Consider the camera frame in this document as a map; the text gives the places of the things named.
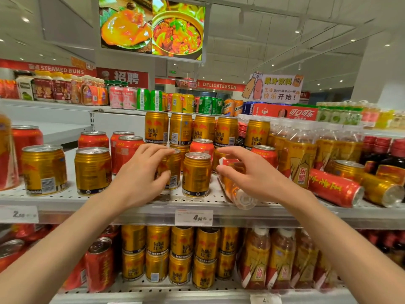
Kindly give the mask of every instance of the red can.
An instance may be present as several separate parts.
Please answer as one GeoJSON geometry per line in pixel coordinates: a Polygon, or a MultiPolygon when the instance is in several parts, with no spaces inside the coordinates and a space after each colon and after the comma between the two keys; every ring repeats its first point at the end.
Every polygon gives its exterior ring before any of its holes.
{"type": "Polygon", "coordinates": [[[194,138],[190,144],[190,152],[204,152],[211,156],[211,163],[214,159],[214,144],[207,138],[194,138]]]}
{"type": "Polygon", "coordinates": [[[266,145],[254,145],[250,151],[262,156],[268,163],[277,168],[278,159],[276,148],[266,145]]]}
{"type": "Polygon", "coordinates": [[[80,134],[77,141],[79,148],[105,147],[110,148],[110,140],[104,131],[85,131],[80,134]]]}
{"type": "Polygon", "coordinates": [[[357,182],[312,168],[308,190],[333,204],[352,208],[363,199],[364,187],[357,182]]]}
{"type": "Polygon", "coordinates": [[[115,145],[117,144],[118,138],[127,135],[134,135],[135,133],[132,131],[114,131],[113,135],[111,135],[110,144],[111,144],[111,165],[112,165],[112,172],[115,175],[117,171],[116,165],[116,157],[115,157],[115,145]]]}
{"type": "Polygon", "coordinates": [[[168,112],[172,111],[172,98],[173,98],[173,93],[167,94],[167,111],[168,112]]]}
{"type": "Polygon", "coordinates": [[[133,135],[119,137],[115,148],[117,173],[121,167],[132,158],[142,144],[145,144],[142,137],[133,135]]]}
{"type": "Polygon", "coordinates": [[[50,233],[49,228],[43,224],[13,224],[11,227],[17,239],[35,242],[50,233]]]}
{"type": "Polygon", "coordinates": [[[10,240],[0,245],[0,273],[22,256],[26,250],[25,242],[20,239],[10,240]]]}
{"type": "Polygon", "coordinates": [[[62,288],[66,291],[79,288],[86,282],[86,263],[83,258],[74,267],[72,273],[63,283],[62,288]]]}
{"type": "Polygon", "coordinates": [[[97,239],[84,255],[90,292],[100,292],[114,283],[114,254],[110,238],[97,239]]]}
{"type": "Polygon", "coordinates": [[[21,165],[22,149],[26,146],[42,145],[44,143],[44,136],[38,126],[16,125],[11,126],[11,128],[13,131],[15,154],[17,155],[18,174],[21,176],[23,174],[21,165]]]}

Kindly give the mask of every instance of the green can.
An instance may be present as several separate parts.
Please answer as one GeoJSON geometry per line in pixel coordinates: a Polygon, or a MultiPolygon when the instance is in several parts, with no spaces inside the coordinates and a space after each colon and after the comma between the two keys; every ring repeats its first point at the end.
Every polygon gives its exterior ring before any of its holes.
{"type": "Polygon", "coordinates": [[[151,91],[150,111],[163,111],[163,92],[158,90],[151,91]]]}
{"type": "Polygon", "coordinates": [[[136,108],[138,110],[149,110],[150,102],[149,90],[145,88],[138,88],[136,91],[136,108]]]}
{"type": "Polygon", "coordinates": [[[217,98],[217,110],[216,110],[216,115],[221,115],[222,114],[222,109],[224,108],[224,100],[222,98],[217,98]]]}
{"type": "Polygon", "coordinates": [[[211,97],[200,97],[198,112],[200,114],[212,115],[213,99],[211,97]]]}

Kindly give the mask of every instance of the coca-cola box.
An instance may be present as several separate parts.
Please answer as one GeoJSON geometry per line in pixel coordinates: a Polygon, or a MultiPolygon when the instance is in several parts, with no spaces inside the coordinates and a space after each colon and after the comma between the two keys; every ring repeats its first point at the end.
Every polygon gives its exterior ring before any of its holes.
{"type": "Polygon", "coordinates": [[[288,104],[255,103],[252,115],[316,120],[317,108],[297,107],[288,104]]]}

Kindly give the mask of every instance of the person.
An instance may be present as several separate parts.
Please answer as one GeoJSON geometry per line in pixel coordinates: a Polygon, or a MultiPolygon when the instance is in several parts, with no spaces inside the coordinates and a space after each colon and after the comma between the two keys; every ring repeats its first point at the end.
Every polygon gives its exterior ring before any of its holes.
{"type": "MultiPolygon", "coordinates": [[[[218,166],[217,171],[235,181],[247,194],[283,205],[307,230],[359,303],[404,301],[405,271],[319,203],[310,191],[242,147],[225,147],[219,151],[240,159],[246,166],[246,174],[227,166],[218,166]]],[[[50,302],[92,242],[114,218],[161,193],[170,179],[170,171],[156,180],[155,171],[162,158],[173,152],[174,149],[161,145],[141,145],[105,191],[88,199],[0,274],[0,303],[50,302]]]]}

